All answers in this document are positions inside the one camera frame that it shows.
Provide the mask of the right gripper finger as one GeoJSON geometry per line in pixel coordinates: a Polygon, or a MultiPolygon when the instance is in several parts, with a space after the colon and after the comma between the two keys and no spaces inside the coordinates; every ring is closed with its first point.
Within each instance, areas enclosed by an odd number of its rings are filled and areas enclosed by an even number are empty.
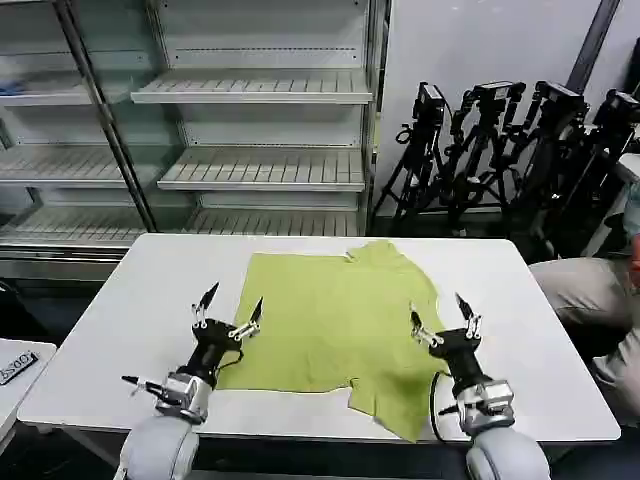
{"type": "Polygon", "coordinates": [[[476,314],[471,305],[462,298],[459,293],[455,293],[457,305],[465,321],[465,336],[467,339],[481,338],[482,316],[476,314]]]}
{"type": "Polygon", "coordinates": [[[409,303],[410,308],[410,321],[411,321],[411,337],[414,338],[418,343],[427,343],[431,347],[437,347],[439,345],[444,344],[444,339],[426,329],[422,323],[421,317],[417,311],[417,308],[413,302],[409,303]]]}

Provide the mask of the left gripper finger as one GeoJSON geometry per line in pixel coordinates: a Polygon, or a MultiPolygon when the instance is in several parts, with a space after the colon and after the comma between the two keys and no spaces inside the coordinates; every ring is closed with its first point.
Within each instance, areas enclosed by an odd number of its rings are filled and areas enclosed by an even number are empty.
{"type": "Polygon", "coordinates": [[[241,341],[245,337],[252,337],[260,331],[260,319],[262,317],[263,298],[256,304],[248,322],[228,333],[228,337],[234,341],[241,341]]]}
{"type": "Polygon", "coordinates": [[[208,326],[207,311],[211,305],[213,298],[219,288],[219,283],[216,282],[209,290],[207,290],[199,300],[197,304],[191,306],[193,314],[192,327],[194,329],[206,329],[208,326]]]}

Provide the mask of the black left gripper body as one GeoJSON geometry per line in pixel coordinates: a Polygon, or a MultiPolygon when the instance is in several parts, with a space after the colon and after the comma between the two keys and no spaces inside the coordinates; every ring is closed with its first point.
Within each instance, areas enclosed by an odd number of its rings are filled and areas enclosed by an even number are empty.
{"type": "Polygon", "coordinates": [[[240,363],[244,353],[242,341],[234,341],[228,337],[228,333],[235,329],[233,325],[213,319],[207,319],[207,321],[206,329],[192,328],[196,346],[185,365],[185,372],[198,377],[210,387],[215,387],[219,371],[240,363]],[[221,361],[228,352],[236,353],[237,358],[222,365],[221,361]]]}

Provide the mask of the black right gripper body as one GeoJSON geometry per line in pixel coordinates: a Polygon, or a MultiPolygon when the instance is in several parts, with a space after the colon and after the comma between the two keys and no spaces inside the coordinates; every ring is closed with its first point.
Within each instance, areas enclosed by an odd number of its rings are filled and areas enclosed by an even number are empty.
{"type": "Polygon", "coordinates": [[[481,340],[467,337],[464,328],[445,330],[437,334],[438,340],[429,346],[431,356],[444,360],[455,384],[478,384],[484,372],[475,356],[481,340]]]}

